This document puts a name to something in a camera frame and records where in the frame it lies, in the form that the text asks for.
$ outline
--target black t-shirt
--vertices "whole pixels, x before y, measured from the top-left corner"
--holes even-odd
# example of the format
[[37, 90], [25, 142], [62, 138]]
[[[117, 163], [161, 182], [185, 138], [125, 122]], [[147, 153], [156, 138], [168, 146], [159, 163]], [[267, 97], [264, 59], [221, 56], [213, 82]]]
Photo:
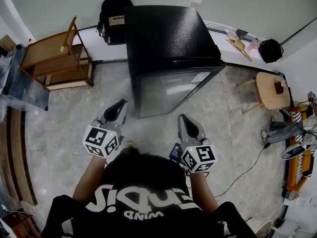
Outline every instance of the black t-shirt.
[[42, 237], [58, 237], [61, 223], [70, 218], [74, 237], [255, 237], [232, 203], [206, 215], [189, 197], [185, 179], [184, 169], [171, 160], [121, 154], [105, 168], [91, 200], [83, 203], [65, 195], [53, 200]]

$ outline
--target fridge door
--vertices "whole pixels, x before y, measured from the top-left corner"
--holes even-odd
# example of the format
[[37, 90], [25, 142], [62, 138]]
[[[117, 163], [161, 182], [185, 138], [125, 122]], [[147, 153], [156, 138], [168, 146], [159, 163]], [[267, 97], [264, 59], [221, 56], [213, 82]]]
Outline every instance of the fridge door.
[[140, 117], [170, 113], [218, 73], [211, 69], [204, 72], [180, 72], [141, 78]]

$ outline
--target white marker cube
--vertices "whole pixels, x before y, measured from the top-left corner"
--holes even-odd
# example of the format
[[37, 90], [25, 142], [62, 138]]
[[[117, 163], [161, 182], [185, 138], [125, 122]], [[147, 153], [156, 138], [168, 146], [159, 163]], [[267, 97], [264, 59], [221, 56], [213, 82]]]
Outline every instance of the white marker cube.
[[181, 158], [191, 173], [206, 172], [217, 162], [213, 145], [189, 146]]
[[83, 144], [90, 154], [108, 158], [109, 154], [119, 145], [115, 131], [88, 125]]

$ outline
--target gray pants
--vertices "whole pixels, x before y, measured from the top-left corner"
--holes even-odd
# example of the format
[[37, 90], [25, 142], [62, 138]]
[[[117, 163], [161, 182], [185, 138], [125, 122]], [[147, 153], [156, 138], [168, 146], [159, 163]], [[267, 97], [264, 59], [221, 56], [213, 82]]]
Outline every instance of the gray pants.
[[303, 121], [294, 122], [274, 121], [267, 132], [266, 143], [276, 143], [292, 136], [303, 134]]

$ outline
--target backpack label patch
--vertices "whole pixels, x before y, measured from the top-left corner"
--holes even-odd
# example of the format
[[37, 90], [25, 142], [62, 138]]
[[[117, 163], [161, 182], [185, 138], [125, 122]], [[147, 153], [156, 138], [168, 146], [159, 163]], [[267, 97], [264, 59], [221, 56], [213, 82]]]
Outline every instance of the backpack label patch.
[[124, 25], [124, 15], [109, 18], [109, 26]]

